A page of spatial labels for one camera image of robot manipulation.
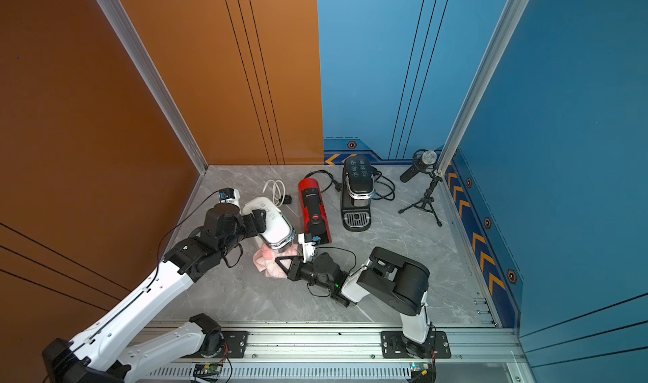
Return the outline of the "black coffee machine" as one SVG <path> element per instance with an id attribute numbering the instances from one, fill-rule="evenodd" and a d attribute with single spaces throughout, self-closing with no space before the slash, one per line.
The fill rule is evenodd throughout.
<path id="1" fill-rule="evenodd" d="M 376 193 L 372 166 L 364 155 L 349 157 L 342 172 L 341 217 L 350 232 L 371 227 L 371 201 Z"/>

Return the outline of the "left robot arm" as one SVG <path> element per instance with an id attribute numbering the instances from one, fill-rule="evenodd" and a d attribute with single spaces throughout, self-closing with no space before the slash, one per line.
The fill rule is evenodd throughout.
<path id="1" fill-rule="evenodd" d="M 98 322 L 69 341 L 57 338 L 46 346 L 47 381 L 133 382 L 185 355 L 216 354 L 223 342 L 221 327 L 204 314 L 139 348 L 128 345 L 243 240 L 265 232 L 266 217 L 263 209 L 243 214 L 232 202 L 209 209 L 204 225 L 165 253 L 148 278 Z"/>

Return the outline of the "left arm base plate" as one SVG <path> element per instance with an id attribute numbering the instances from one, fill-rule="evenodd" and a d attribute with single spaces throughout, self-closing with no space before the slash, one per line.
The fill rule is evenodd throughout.
<path id="1" fill-rule="evenodd" d="M 246 354 L 247 331 L 225 330 L 199 334 L 200 344 L 190 346 L 190 351 L 183 352 L 181 359 L 243 359 Z"/>

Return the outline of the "pink striped towel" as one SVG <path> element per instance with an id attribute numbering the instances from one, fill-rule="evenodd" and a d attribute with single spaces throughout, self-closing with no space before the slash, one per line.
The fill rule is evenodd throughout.
<path id="1" fill-rule="evenodd" d="M 287 278 L 286 271 L 275 261 L 276 258 L 285 256 L 301 256 L 298 245 L 292 244 L 292 246 L 283 252 L 278 252 L 270 249 L 266 245 L 262 245 L 254 254 L 253 262 L 256 269 L 260 273 L 263 273 L 266 278 Z"/>

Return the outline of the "white coffee machine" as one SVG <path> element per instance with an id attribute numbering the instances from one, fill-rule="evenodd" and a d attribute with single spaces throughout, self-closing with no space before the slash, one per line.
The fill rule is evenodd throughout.
<path id="1" fill-rule="evenodd" d="M 244 205 L 242 214 L 254 210 L 265 212 L 266 230 L 256 237 L 259 247 L 265 245 L 275 253 L 287 251 L 293 244 L 295 229 L 281 210 L 267 197 L 257 197 Z"/>

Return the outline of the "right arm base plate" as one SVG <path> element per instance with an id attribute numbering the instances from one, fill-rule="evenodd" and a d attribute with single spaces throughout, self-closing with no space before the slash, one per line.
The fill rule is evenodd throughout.
<path id="1" fill-rule="evenodd" d="M 385 359 L 450 359 L 452 351 L 445 332 L 430 330 L 423 343 L 405 337 L 402 332 L 380 333 L 382 357 Z"/>

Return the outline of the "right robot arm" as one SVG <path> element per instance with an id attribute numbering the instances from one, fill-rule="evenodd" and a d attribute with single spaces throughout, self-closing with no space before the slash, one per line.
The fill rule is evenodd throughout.
<path id="1" fill-rule="evenodd" d="M 325 297 L 343 307 L 357 305 L 371 296 L 400 314 L 402 350 L 424 359 L 432 355 L 434 337 L 427 314 L 429 269 L 382 247 L 371 251 L 358 269 L 345 272 L 327 253 L 305 261 L 301 256 L 283 256 L 275 263 L 293 282 L 326 290 Z"/>

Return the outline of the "red Nespresso coffee machine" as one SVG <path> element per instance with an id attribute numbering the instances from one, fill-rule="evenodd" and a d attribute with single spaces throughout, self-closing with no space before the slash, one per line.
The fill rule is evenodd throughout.
<path id="1" fill-rule="evenodd" d="M 321 245 L 332 243 L 322 192 L 316 180 L 307 178 L 299 185 L 300 204 L 302 206 L 304 232 L 318 237 Z"/>

